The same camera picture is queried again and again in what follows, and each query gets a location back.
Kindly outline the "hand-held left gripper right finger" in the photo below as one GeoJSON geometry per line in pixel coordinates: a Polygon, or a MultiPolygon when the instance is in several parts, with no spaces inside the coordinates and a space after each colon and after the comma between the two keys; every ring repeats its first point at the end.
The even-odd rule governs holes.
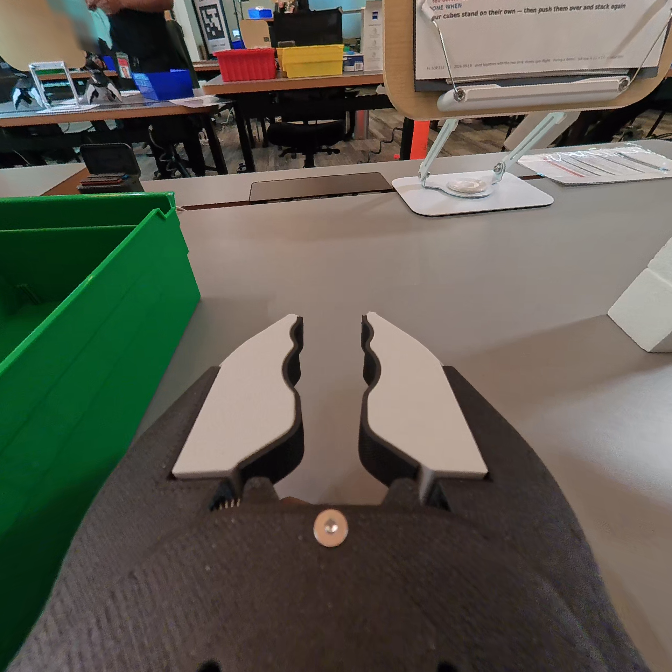
{"type": "Polygon", "coordinates": [[[388,490],[410,481],[422,504],[440,481],[483,482],[489,469],[438,357],[375,312],[362,316],[361,348],[365,470],[388,490]]]}

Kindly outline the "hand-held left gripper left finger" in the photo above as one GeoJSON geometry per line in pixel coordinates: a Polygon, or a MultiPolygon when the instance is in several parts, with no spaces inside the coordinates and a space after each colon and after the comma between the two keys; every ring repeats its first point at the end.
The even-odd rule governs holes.
{"type": "Polygon", "coordinates": [[[298,467],[303,336],[303,318],[286,315],[223,361],[173,465],[175,479],[218,479],[227,497],[239,497],[249,480],[277,484],[298,467]]]}

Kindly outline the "grey desk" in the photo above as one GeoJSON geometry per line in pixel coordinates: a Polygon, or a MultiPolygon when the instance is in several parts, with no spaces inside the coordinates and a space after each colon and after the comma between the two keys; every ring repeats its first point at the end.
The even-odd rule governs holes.
{"type": "Polygon", "coordinates": [[[539,187],[422,217],[394,192],[186,208],[202,293],[153,411],[10,671],[671,670],[671,355],[607,315],[671,238],[671,184],[539,187]],[[489,473],[357,455],[362,316],[446,365],[489,473]],[[214,508],[172,465],[214,368],[303,317],[304,456],[214,508]]]}

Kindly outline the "black plastic case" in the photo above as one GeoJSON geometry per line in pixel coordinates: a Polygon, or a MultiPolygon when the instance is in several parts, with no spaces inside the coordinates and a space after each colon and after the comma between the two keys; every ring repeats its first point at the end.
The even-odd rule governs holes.
{"type": "Polygon", "coordinates": [[[144,192],[141,170],[130,145],[122,142],[82,145],[80,156],[89,172],[77,190],[82,195],[144,192]]]}

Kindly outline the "black office chair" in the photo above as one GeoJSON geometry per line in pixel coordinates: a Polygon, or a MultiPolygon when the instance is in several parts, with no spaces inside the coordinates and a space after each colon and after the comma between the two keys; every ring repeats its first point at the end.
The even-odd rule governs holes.
{"type": "Polygon", "coordinates": [[[334,120],[314,124],[298,124],[290,122],[271,123],[266,131],[267,141],[282,149],[280,156],[287,154],[295,158],[298,154],[304,157],[304,168],[315,167],[315,155],[339,155],[336,148],[345,140],[346,122],[334,120]]]}

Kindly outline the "laminated paper sheet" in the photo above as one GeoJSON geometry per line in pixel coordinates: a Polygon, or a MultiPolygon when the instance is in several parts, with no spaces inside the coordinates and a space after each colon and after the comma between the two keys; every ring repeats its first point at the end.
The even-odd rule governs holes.
{"type": "Polygon", "coordinates": [[[671,178],[669,158],[634,144],[526,155],[518,164],[564,186],[671,178]]]}

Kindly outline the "wooden work table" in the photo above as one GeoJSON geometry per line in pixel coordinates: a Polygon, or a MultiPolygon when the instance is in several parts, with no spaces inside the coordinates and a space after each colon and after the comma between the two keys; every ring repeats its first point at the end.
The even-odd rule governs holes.
{"type": "Polygon", "coordinates": [[[150,127],[159,118],[191,118],[197,130],[204,130],[208,139],[208,146],[212,154],[214,166],[207,166],[206,170],[215,170],[219,175],[228,173],[223,156],[220,140],[214,127],[214,115],[220,107],[220,102],[214,96],[192,97],[179,100],[149,102],[141,101],[139,96],[132,96],[122,105],[57,105],[46,109],[16,110],[12,103],[1,105],[1,152],[22,153],[47,149],[76,148],[86,144],[106,144],[112,142],[150,142],[152,134],[150,127]],[[123,121],[136,120],[138,128],[109,127],[90,131],[85,129],[78,132],[54,135],[13,136],[8,130],[17,128],[38,128],[57,124],[97,122],[105,124],[108,120],[123,121]]]}
{"type": "Polygon", "coordinates": [[[360,111],[393,107],[381,72],[347,72],[324,77],[226,82],[219,75],[202,85],[206,95],[232,102],[246,172],[255,172],[249,120],[326,122],[360,111]]]}

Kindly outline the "small blue plastic bin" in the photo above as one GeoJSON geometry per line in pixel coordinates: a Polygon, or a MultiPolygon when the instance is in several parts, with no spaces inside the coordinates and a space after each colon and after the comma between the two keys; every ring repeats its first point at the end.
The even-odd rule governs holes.
{"type": "Polygon", "coordinates": [[[194,97],[191,73],[187,69],[162,72],[132,72],[136,88],[145,99],[166,102],[194,97]]]}

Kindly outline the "wooden document stand white base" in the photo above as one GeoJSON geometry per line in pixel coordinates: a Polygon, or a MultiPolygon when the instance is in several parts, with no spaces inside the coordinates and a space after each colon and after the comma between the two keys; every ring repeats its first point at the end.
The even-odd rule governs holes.
{"type": "Polygon", "coordinates": [[[406,205],[421,216],[455,216],[550,206],[553,198],[512,175],[509,170],[533,146],[556,129],[570,113],[619,108],[639,102],[667,78],[671,70],[671,10],[653,46],[662,40],[654,77],[642,75],[643,65],[633,74],[558,76],[533,83],[455,83],[448,71],[445,93],[415,90],[413,64],[416,20],[433,26],[442,55],[447,50],[441,30],[432,20],[428,1],[383,3],[383,76],[387,96],[394,108],[413,121],[444,119],[435,142],[427,151],[417,177],[393,180],[392,187],[406,205]],[[432,164],[458,122],[471,116],[537,115],[535,126],[513,150],[489,171],[432,175],[432,164]]]}

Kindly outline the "red plastic bin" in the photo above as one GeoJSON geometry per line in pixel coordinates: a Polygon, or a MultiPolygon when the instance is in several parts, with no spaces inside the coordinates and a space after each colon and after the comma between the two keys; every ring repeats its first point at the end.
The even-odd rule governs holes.
{"type": "Polygon", "coordinates": [[[214,53],[225,83],[275,79],[277,65],[273,48],[242,48],[214,53]]]}

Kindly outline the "yellow plastic bin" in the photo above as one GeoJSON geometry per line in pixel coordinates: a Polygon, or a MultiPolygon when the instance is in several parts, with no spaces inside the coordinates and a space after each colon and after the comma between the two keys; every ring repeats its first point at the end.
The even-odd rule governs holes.
{"type": "Polygon", "coordinates": [[[343,71],[343,44],[278,47],[282,73],[289,79],[336,77],[343,71]]]}

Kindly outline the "white carton box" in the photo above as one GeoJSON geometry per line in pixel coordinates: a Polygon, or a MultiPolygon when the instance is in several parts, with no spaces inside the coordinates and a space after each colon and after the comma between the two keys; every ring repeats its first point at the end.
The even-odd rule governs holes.
{"type": "Polygon", "coordinates": [[[361,53],[365,72],[383,69],[384,21],[382,1],[367,1],[362,10],[361,53]]]}

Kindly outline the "black white tag poster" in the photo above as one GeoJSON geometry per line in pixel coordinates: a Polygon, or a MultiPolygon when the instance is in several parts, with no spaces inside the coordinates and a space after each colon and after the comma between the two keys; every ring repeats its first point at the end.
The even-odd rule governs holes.
{"type": "Polygon", "coordinates": [[[231,35],[222,1],[192,1],[208,56],[230,50],[231,35]]]}

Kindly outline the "printed instruction sheet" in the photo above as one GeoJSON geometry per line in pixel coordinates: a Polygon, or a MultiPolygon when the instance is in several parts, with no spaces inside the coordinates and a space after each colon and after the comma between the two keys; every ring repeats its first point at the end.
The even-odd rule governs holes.
{"type": "Polygon", "coordinates": [[[656,67],[670,19],[670,1],[418,1],[415,80],[656,67]]]}

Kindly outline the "black monitor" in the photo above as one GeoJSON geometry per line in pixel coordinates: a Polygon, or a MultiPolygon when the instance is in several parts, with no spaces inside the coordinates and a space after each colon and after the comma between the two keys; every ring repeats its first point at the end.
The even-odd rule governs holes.
{"type": "Polygon", "coordinates": [[[273,13],[270,28],[274,48],[293,42],[294,46],[343,46],[342,9],[298,13],[273,13]]]}

